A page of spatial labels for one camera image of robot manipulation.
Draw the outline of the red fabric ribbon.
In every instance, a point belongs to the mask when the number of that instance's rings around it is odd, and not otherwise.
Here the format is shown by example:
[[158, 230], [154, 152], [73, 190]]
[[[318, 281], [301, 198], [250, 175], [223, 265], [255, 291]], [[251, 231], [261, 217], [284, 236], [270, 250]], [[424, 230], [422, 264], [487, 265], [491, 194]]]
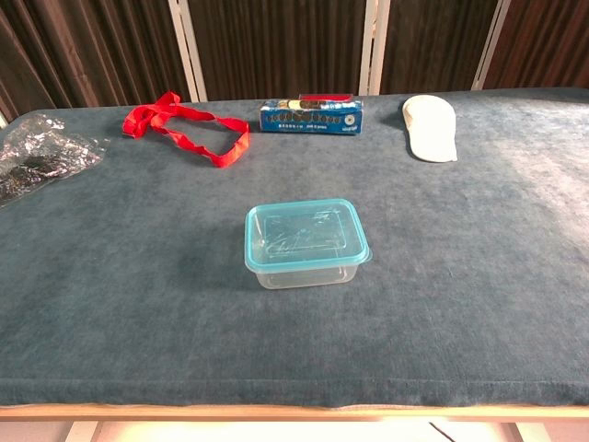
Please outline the red fabric ribbon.
[[[224, 154], [215, 154], [205, 145], [197, 145], [181, 132], [169, 130], [166, 123], [171, 118], [183, 118], [193, 122], [214, 122], [239, 134], [232, 147]], [[144, 136], [148, 129], [167, 136], [181, 150], [208, 158], [220, 169], [236, 163], [249, 149], [250, 129], [246, 121], [233, 117], [218, 117], [208, 111], [197, 110], [180, 103], [180, 96], [166, 92], [155, 103], [133, 108], [122, 123], [122, 132], [134, 139]]]

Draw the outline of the blue velvet table cloth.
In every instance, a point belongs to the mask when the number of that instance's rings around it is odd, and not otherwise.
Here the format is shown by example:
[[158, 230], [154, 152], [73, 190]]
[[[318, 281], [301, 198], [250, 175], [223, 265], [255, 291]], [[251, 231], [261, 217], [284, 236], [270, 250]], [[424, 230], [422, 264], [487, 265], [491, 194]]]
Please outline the blue velvet table cloth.
[[[451, 92], [457, 161], [409, 151], [401, 95], [358, 135], [264, 134], [214, 167], [125, 107], [37, 110], [107, 145], [0, 208], [0, 404], [589, 404], [589, 89]], [[259, 204], [344, 198], [372, 259], [268, 290]]]

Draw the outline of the brown pleated curtain panel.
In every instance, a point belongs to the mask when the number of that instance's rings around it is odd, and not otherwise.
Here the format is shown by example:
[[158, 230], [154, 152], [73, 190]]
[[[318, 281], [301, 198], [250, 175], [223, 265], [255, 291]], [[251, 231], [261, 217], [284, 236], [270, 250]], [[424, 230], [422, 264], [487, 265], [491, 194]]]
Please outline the brown pleated curtain panel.
[[188, 0], [206, 96], [356, 93], [366, 0]]
[[511, 0], [485, 88], [589, 88], [589, 0]]
[[471, 89], [498, 0], [391, 0], [380, 93]]
[[0, 113], [152, 103], [189, 88], [168, 0], [0, 0]]

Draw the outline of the light wooden table frame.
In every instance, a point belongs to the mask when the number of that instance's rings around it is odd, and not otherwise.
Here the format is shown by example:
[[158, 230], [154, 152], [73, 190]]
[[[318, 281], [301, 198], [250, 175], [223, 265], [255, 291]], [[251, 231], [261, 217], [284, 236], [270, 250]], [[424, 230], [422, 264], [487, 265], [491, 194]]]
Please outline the light wooden table frame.
[[515, 424], [521, 438], [547, 436], [544, 423], [589, 423], [589, 406], [477, 405], [427, 407], [353, 405], [340, 408], [284, 405], [25, 404], [0, 406], [0, 422], [378, 422], [422, 420]]

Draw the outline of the white screen frame post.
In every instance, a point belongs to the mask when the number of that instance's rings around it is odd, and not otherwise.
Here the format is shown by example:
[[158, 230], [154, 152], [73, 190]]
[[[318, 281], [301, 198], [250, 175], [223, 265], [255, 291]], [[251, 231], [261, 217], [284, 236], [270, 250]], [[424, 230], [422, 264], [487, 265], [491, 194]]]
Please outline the white screen frame post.
[[489, 72], [491, 61], [495, 53], [498, 40], [501, 36], [502, 27], [506, 19], [512, 0], [497, 0], [493, 12], [489, 31], [483, 45], [479, 64], [471, 85], [472, 90], [482, 90]]
[[167, 0], [167, 2], [191, 101], [207, 102], [208, 96], [189, 1]]
[[365, 0], [363, 40], [357, 94], [380, 94], [392, 0]]

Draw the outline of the teal container lid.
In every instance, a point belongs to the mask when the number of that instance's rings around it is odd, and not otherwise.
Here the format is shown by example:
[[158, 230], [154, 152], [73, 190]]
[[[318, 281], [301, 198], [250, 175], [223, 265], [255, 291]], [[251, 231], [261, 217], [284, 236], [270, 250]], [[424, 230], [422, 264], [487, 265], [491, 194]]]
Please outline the teal container lid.
[[244, 259], [253, 273], [292, 273], [359, 266], [372, 251], [354, 205], [332, 198], [251, 208]]

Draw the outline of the clear plastic bag dark contents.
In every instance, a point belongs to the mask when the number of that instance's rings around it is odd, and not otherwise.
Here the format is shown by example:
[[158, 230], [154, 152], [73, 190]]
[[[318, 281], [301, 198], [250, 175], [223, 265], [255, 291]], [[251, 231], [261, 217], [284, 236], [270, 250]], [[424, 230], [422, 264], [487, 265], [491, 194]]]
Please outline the clear plastic bag dark contents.
[[43, 113], [25, 118], [0, 143], [0, 207], [98, 165], [110, 139], [67, 132]]

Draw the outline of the clear plastic food container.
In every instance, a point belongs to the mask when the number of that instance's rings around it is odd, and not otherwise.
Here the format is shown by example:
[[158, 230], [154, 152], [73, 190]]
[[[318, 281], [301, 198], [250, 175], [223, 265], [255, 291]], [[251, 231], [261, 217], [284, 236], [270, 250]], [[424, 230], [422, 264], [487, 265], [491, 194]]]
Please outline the clear plastic food container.
[[317, 285], [333, 285], [350, 282], [361, 264], [371, 261], [373, 253], [369, 252], [365, 259], [357, 265], [344, 265], [323, 269], [298, 270], [281, 273], [262, 273], [255, 271], [248, 261], [246, 266], [266, 289], [290, 289]]

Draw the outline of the blue cardboard box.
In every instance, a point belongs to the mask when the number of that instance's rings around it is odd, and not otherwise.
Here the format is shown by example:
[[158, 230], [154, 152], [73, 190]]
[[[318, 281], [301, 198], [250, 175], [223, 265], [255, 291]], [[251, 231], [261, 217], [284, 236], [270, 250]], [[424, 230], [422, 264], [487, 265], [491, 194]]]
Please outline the blue cardboard box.
[[260, 107], [260, 130], [293, 134], [359, 134], [360, 100], [271, 99]]

